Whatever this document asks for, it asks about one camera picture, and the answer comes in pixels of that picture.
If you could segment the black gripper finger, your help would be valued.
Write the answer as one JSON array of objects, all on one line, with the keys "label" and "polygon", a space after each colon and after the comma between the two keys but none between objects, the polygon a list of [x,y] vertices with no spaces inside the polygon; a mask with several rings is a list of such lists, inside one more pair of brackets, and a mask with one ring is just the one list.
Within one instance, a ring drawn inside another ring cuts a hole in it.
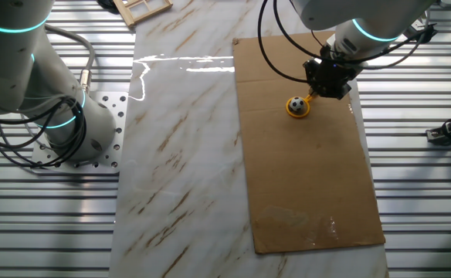
[{"label": "black gripper finger", "polygon": [[309,86],[309,95],[317,95],[317,90],[319,89],[319,84],[317,82],[315,72],[306,71],[307,84]]},{"label": "black gripper finger", "polygon": [[345,84],[343,86],[322,87],[318,90],[318,95],[325,98],[334,98],[341,100],[351,91],[351,86]]}]

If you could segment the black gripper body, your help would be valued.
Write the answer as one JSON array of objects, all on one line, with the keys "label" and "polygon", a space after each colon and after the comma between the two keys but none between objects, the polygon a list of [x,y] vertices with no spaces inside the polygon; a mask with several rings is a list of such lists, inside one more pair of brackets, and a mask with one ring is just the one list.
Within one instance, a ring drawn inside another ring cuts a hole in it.
[{"label": "black gripper body", "polygon": [[305,72],[315,72],[319,87],[343,86],[358,75],[358,71],[354,68],[347,68],[325,60],[318,62],[316,59],[310,59],[303,64],[303,67]]}]

